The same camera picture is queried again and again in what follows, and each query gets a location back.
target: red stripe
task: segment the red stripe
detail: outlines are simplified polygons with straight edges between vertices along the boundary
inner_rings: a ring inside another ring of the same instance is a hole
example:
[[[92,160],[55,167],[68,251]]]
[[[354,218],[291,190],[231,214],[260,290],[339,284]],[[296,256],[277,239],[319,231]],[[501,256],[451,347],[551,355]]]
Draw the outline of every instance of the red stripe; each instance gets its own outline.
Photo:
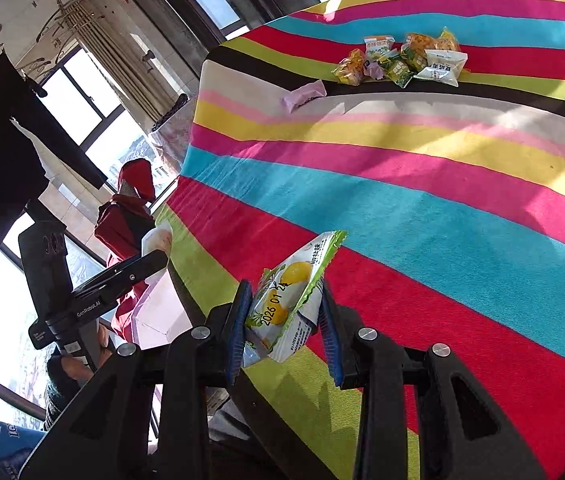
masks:
[[[263,46],[316,61],[340,63],[354,48],[364,44],[336,43],[307,38],[263,25],[245,37]],[[462,46],[469,56],[465,68],[480,74],[517,75],[565,80],[565,50],[527,46]]]
[[[565,244],[564,195],[482,166],[371,146],[240,141],[199,124],[194,124],[192,134],[192,145],[215,155],[334,171],[419,189],[506,218]]]
[[[389,0],[347,7],[328,14],[299,10],[291,16],[308,22],[338,25],[365,18],[408,16],[424,12],[453,14],[454,16],[489,14],[506,18],[534,18],[565,22],[565,2],[554,0]]]
[[[236,279],[255,286],[315,234],[187,177],[167,200]],[[327,270],[336,300],[397,343],[445,342],[505,410],[550,479],[565,470],[565,358],[389,267],[342,247]],[[320,339],[308,346],[324,358]]]

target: curtain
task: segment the curtain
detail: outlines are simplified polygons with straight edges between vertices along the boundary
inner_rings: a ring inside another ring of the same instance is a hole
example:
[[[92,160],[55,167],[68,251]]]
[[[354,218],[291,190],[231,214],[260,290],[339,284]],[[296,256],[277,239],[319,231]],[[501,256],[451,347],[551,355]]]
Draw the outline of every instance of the curtain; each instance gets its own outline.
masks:
[[[69,6],[67,21],[76,29],[80,43],[114,79],[114,89],[136,122],[147,124],[137,117],[141,111],[149,123],[156,123],[174,105],[173,100],[147,74],[142,61],[122,41],[116,41],[117,34],[99,15],[98,10],[91,10],[85,3],[73,4]]]

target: white bag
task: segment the white bag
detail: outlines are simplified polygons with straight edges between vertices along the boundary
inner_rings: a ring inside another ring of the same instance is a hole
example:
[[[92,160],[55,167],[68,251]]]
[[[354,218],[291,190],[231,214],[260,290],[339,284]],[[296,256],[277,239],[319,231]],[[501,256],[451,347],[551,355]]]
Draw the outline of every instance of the white bag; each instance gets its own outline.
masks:
[[[467,54],[453,50],[426,50],[425,53],[428,66],[414,77],[458,86],[458,78],[467,62]]]

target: blue stripe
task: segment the blue stripe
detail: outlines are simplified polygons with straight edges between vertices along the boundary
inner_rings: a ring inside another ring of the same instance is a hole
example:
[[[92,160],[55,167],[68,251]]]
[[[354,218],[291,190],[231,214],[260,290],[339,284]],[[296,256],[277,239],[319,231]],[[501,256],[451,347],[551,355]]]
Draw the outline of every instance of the blue stripe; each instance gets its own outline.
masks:
[[[565,244],[429,193],[330,171],[190,146],[182,174],[312,232],[344,229],[352,250],[565,357]]]
[[[565,22],[533,18],[423,13],[364,18],[330,25],[285,16],[269,23],[268,26],[308,38],[346,44],[363,43],[365,36],[373,34],[391,34],[397,41],[404,41],[409,32],[437,37],[443,27],[447,27],[456,35],[458,41],[465,45],[531,46],[565,50]]]

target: pink stripe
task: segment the pink stripe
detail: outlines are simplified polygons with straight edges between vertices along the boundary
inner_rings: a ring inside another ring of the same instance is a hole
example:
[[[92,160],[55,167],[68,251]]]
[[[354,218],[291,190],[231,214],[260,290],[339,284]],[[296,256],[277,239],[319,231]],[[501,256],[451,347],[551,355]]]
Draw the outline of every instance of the pink stripe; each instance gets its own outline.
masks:
[[[220,156],[334,171],[422,190],[524,225],[565,244],[565,196],[482,166],[350,144],[241,142],[199,124],[192,128],[192,145]]]
[[[407,16],[422,12],[439,12],[456,16],[504,16],[506,18],[534,18],[565,22],[565,2],[555,0],[386,0],[371,2],[328,14],[299,10],[291,14],[309,22],[339,23],[364,18]]]
[[[263,125],[290,124],[290,123],[362,123],[377,122],[386,124],[408,124],[411,126],[428,126],[431,128],[446,128],[454,132],[469,132],[472,134],[492,137],[494,139],[515,142],[522,146],[529,146],[552,155],[565,159],[565,145],[546,139],[545,137],[529,134],[499,124],[485,124],[472,120],[461,120],[445,116],[428,116],[406,113],[347,113],[345,115],[296,115],[289,118],[269,116],[255,108],[233,101],[214,90],[200,92],[200,99],[224,108],[228,112],[239,115],[249,121]]]

